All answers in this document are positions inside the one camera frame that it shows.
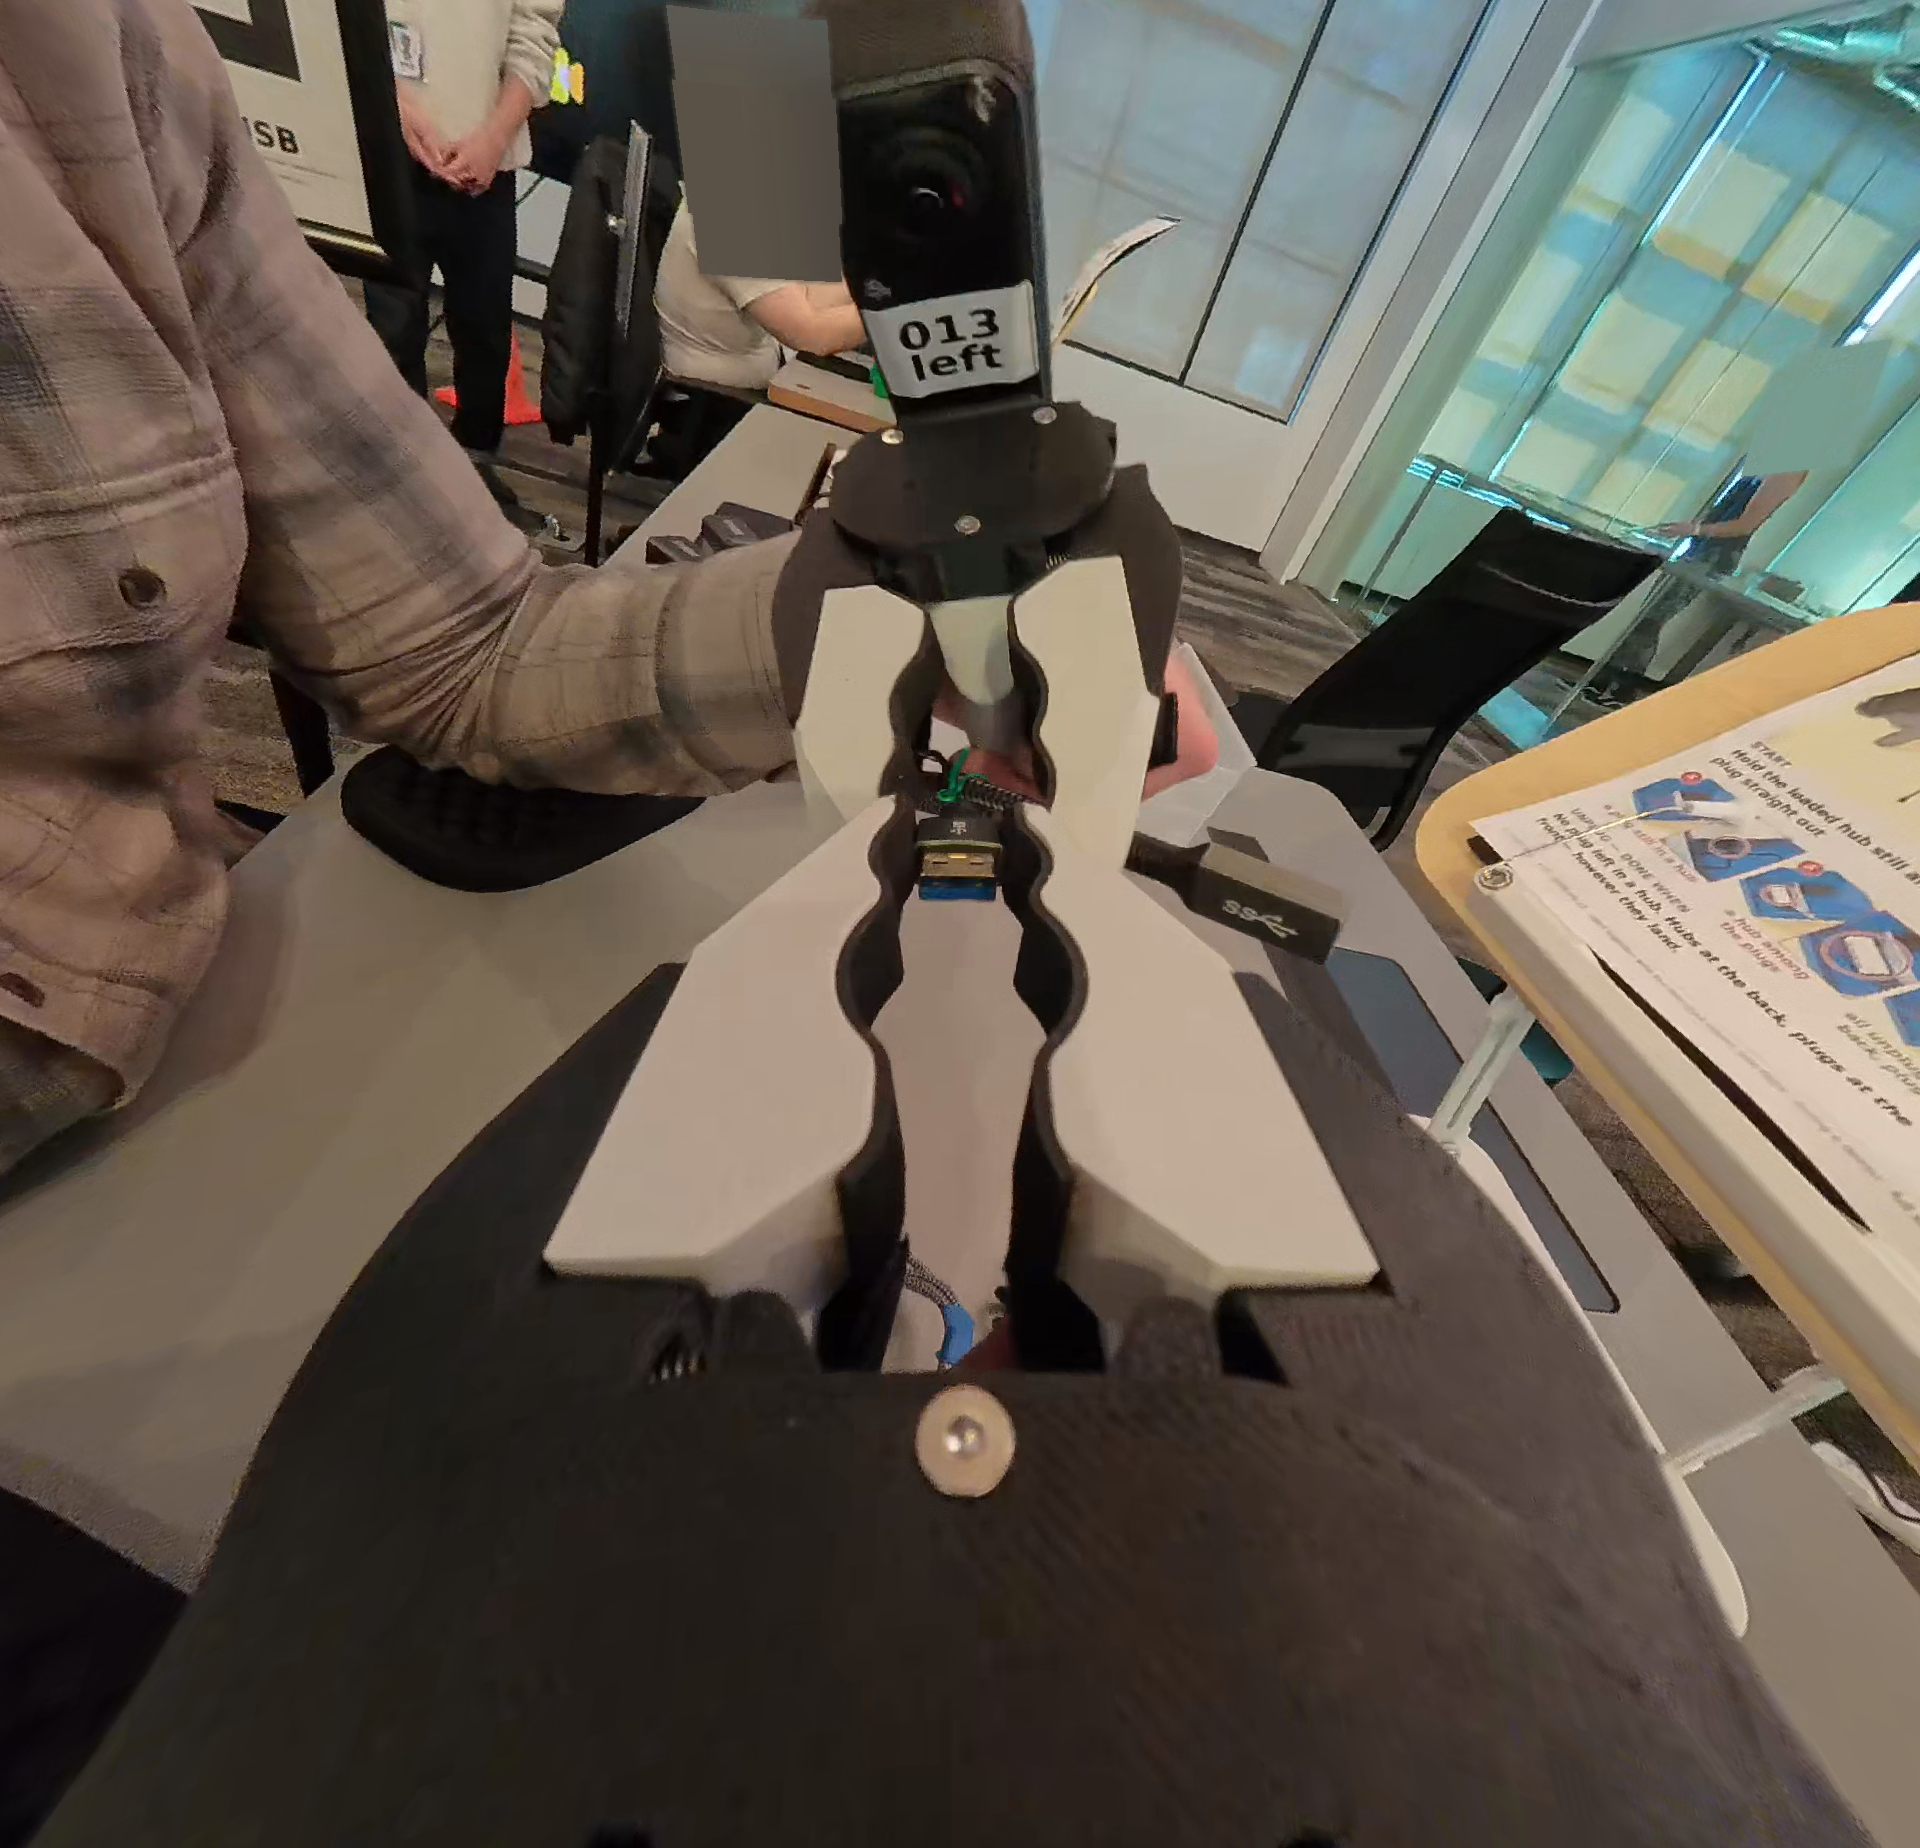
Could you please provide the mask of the printed instruction sheet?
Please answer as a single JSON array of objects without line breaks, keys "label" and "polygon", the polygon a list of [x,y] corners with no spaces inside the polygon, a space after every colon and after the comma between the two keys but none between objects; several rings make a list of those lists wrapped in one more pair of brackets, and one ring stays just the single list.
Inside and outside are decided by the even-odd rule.
[{"label": "printed instruction sheet", "polygon": [[1918,661],[1475,833],[1918,1261]]}]

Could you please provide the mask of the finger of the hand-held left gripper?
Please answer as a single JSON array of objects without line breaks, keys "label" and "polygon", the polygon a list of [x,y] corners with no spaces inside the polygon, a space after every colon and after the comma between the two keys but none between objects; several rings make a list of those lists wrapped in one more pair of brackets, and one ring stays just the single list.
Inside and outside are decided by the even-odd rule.
[{"label": "finger of the hand-held left gripper", "polygon": [[1168,651],[1140,651],[1122,560],[1072,560],[1023,589],[1009,640],[1051,825],[1118,873],[1138,830]]},{"label": "finger of the hand-held left gripper", "polygon": [[797,719],[813,827],[836,830],[886,799],[917,801],[939,706],[952,700],[968,725],[977,679],[948,668],[948,647],[963,643],[952,609],[874,585],[828,592]]}]

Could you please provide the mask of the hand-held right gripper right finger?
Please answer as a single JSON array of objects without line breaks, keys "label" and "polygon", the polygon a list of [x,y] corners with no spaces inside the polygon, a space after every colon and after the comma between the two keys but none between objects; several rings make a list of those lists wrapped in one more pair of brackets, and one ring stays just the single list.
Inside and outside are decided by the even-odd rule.
[{"label": "hand-held right gripper right finger", "polygon": [[1016,993],[1043,1032],[1020,1122],[1005,1311],[1103,1347],[1148,1304],[1372,1289],[1381,1261],[1231,965],[1055,827],[1005,833]]}]

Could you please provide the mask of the person's left hand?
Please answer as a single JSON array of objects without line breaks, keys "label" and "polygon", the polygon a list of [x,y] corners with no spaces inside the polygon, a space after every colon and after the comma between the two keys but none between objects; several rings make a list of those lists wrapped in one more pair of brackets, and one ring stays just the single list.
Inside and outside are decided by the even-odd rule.
[{"label": "person's left hand", "polygon": [[1160,801],[1179,804],[1200,816],[1228,799],[1251,771],[1253,754],[1231,711],[1233,686],[1221,686],[1190,640],[1170,656],[1170,686],[1179,692],[1179,757],[1174,786]]}]

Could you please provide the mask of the instruction sheet on stand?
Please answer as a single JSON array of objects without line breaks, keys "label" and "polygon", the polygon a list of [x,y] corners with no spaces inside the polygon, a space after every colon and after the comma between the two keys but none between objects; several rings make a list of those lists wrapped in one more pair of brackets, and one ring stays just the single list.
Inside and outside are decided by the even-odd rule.
[{"label": "instruction sheet on stand", "polygon": [[1483,814],[1595,785],[1909,656],[1914,605],[1817,624],[1453,786],[1423,816],[1414,853],[1515,996],[1917,1463],[1917,1269],[1868,1236],[1759,1109],[1519,886],[1472,827]]}]

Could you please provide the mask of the white document stand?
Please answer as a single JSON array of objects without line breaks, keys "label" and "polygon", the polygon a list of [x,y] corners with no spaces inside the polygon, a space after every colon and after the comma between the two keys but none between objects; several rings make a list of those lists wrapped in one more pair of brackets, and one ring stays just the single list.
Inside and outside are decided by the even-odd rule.
[{"label": "white document stand", "polygon": [[1917,1465],[1717,1240],[1672,1246],[1515,1054],[1457,1161],[1592,1327],[1732,1630],[1799,1654],[1917,1584]]}]

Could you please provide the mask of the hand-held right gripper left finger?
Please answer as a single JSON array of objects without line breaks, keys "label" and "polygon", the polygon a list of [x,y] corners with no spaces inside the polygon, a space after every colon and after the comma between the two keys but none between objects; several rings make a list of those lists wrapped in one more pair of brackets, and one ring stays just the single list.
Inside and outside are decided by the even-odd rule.
[{"label": "hand-held right gripper left finger", "polygon": [[916,808],[859,811],[704,938],[547,1240],[564,1276],[780,1294],[819,1347],[886,1347],[905,1140],[874,1024],[903,982]]}]

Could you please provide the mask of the person's left forearm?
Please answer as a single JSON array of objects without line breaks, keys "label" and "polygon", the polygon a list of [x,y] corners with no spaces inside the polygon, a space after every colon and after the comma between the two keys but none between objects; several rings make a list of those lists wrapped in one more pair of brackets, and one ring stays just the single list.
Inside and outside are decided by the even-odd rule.
[{"label": "person's left forearm", "polygon": [[278,664],[350,734],[484,783],[708,797],[785,770],[832,558],[543,561],[305,247],[219,62],[168,67],[204,179],[181,277]]}]

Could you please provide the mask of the black office chair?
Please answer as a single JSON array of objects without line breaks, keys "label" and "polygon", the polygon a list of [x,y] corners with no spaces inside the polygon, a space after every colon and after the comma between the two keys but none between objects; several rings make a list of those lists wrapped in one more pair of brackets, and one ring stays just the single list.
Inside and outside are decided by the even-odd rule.
[{"label": "black office chair", "polygon": [[1261,770],[1331,790],[1388,848],[1453,736],[1663,558],[1504,507],[1294,699],[1245,691],[1231,719]]},{"label": "black office chair", "polygon": [[647,130],[586,146],[544,283],[540,420],[554,444],[588,445],[590,564],[602,556],[611,473],[675,483],[689,468],[657,306],[663,219]]}]

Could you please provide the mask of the black foam wrist rest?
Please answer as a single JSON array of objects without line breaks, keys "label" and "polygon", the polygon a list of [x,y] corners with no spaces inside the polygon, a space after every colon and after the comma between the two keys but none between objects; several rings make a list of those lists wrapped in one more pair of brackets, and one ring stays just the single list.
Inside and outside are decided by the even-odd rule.
[{"label": "black foam wrist rest", "polygon": [[684,820],[702,797],[517,789],[381,748],[344,778],[345,823],[416,879],[462,893],[567,879]]}]

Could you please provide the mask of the dark desk mat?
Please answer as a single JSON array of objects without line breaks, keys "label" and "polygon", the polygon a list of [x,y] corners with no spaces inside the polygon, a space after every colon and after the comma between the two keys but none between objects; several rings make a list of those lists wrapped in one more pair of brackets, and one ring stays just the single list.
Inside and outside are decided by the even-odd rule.
[{"label": "dark desk mat", "polygon": [[[1327,961],[1333,988],[1351,1011],[1387,1087],[1409,1115],[1430,1117],[1443,1101],[1461,1056],[1406,971],[1388,956],[1333,948]],[[1576,1301],[1586,1311],[1616,1315],[1613,1292],[1592,1254],[1544,1187],[1534,1167],[1506,1132],[1501,1112],[1486,1107],[1470,1132],[1472,1145],[1490,1156],[1514,1192],[1532,1233],[1546,1243]]]}]

